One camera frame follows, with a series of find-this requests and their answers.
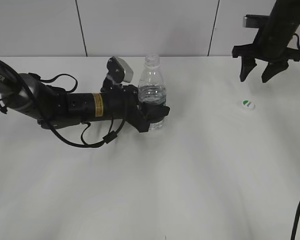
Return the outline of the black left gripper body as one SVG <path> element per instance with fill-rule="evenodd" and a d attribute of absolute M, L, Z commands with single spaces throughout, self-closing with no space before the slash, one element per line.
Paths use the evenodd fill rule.
<path fill-rule="evenodd" d="M 125 119 L 138 132 L 149 131 L 150 123 L 146 121 L 140 110 L 131 106 L 130 84 L 102 87 L 103 119 Z"/>

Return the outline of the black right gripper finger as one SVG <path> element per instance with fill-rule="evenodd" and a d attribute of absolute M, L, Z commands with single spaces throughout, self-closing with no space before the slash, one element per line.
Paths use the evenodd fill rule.
<path fill-rule="evenodd" d="M 249 56 L 241 57 L 240 81 L 244 82 L 249 73 L 257 66 L 255 58 Z"/>
<path fill-rule="evenodd" d="M 267 83 L 275 75 L 285 71 L 289 67 L 287 61 L 269 62 L 261 75 L 263 83 Z"/>

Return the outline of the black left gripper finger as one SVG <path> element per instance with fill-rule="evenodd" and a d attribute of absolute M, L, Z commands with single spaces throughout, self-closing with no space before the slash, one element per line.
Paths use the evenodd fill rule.
<path fill-rule="evenodd" d="M 162 121 L 170 112 L 170 107 L 165 104 L 142 103 L 142 113 L 145 120 L 151 124 Z"/>
<path fill-rule="evenodd" d="M 130 105 L 133 106 L 134 109 L 140 109 L 140 102 L 138 96 L 138 87 L 132 84 L 129 85 L 130 90 Z"/>

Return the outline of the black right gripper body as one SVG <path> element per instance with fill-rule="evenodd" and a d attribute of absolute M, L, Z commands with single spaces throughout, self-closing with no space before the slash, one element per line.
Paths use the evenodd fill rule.
<path fill-rule="evenodd" d="M 300 61 L 300 50 L 289 48 L 300 21 L 278 20 L 269 16 L 267 23 L 258 32 L 250 44 L 235 45 L 232 57 L 252 57 L 274 63 L 281 60 Z"/>

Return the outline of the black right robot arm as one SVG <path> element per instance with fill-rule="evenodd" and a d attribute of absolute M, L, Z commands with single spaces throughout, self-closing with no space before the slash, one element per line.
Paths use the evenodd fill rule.
<path fill-rule="evenodd" d="M 257 66 L 256 60 L 267 62 L 261 75 L 267 83 L 289 67 L 289 61 L 300 61 L 300 0 L 277 0 L 269 15 L 247 14 L 244 28 L 257 29 L 252 43 L 235 45 L 233 58 L 241 58 L 239 79 L 244 82 Z"/>

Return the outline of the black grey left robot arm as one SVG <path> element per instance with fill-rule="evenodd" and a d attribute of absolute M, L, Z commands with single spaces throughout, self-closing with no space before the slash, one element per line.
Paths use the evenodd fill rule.
<path fill-rule="evenodd" d="M 37 120 L 48 129 L 48 119 L 55 129 L 84 123 L 125 120 L 140 133 L 166 117 L 170 108 L 163 103 L 145 103 L 138 98 L 139 88 L 130 82 L 133 70 L 121 58 L 112 56 L 99 93 L 76 93 L 52 86 L 56 78 L 41 79 L 35 73 L 14 74 L 0 60 L 0 111 L 8 109 Z"/>

